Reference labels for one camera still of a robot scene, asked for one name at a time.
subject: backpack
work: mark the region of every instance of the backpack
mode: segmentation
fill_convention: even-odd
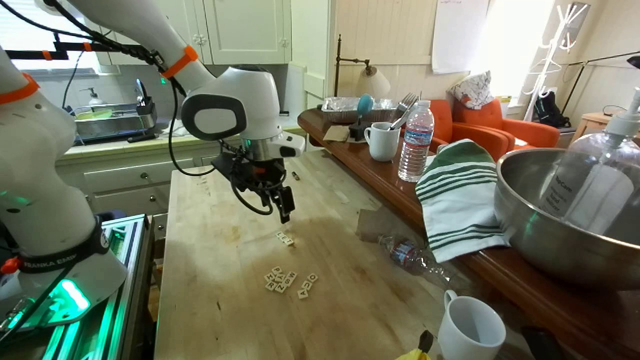
[[[534,105],[540,124],[550,125],[553,127],[571,127],[569,118],[560,113],[560,109],[556,105],[556,93],[553,91],[545,97],[538,97]]]

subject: stainless steel bowl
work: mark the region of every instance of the stainless steel bowl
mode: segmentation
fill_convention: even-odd
[[[502,231],[528,262],[550,275],[589,288],[640,289],[639,189],[606,236],[561,222],[534,205],[563,154],[524,149],[501,157],[495,214]]]

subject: white mug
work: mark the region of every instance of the white mug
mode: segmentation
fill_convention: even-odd
[[[492,360],[507,335],[500,316],[478,299],[444,293],[438,342],[446,360]]]
[[[400,129],[389,131],[390,122],[374,122],[364,129],[364,138],[369,144],[369,154],[377,161],[393,160],[398,150]]]

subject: orange chair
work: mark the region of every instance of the orange chair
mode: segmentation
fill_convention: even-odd
[[[495,161],[509,151],[509,138],[499,131],[453,122],[448,101],[431,100],[430,109],[435,121],[433,138],[429,146],[431,152],[436,152],[438,146],[442,144],[467,138],[484,147]]]
[[[555,147],[560,137],[560,131],[552,126],[503,118],[498,99],[484,105],[480,110],[470,109],[456,101],[453,106],[453,117],[456,122],[490,127],[495,131],[500,131],[509,138],[510,148],[508,151],[535,147]],[[526,141],[528,145],[515,145],[515,138]]]

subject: striped towel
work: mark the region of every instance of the striped towel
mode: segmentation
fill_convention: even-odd
[[[509,246],[493,213],[496,178],[493,159],[472,140],[441,147],[433,157],[415,192],[437,262]]]

